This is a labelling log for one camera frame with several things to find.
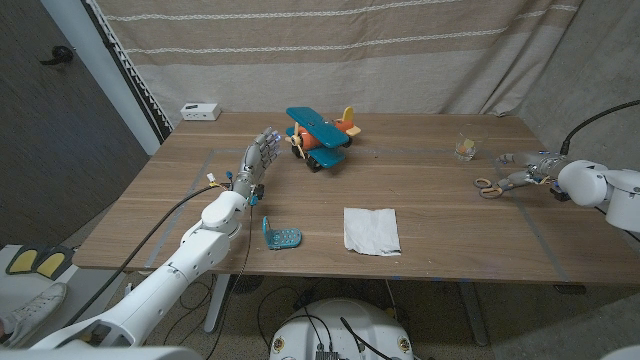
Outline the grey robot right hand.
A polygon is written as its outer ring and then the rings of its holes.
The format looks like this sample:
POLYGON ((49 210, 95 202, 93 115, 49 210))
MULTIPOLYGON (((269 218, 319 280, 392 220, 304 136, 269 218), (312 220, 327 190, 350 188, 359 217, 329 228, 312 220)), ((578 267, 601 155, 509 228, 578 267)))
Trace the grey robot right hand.
POLYGON ((528 184, 538 184, 545 178, 557 179, 561 170, 570 163, 565 156, 539 152, 506 153, 500 155, 498 161, 524 167, 524 170, 498 181, 497 186, 504 191, 528 184))

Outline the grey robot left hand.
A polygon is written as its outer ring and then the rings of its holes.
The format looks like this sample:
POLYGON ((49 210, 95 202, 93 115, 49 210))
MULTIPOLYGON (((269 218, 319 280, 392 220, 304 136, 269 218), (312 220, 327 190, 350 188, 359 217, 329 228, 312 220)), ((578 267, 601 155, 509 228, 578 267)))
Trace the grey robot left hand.
POLYGON ((249 200, 254 188, 264 178, 266 169, 281 154, 279 132, 267 127, 247 147, 240 162, 232 190, 249 200))

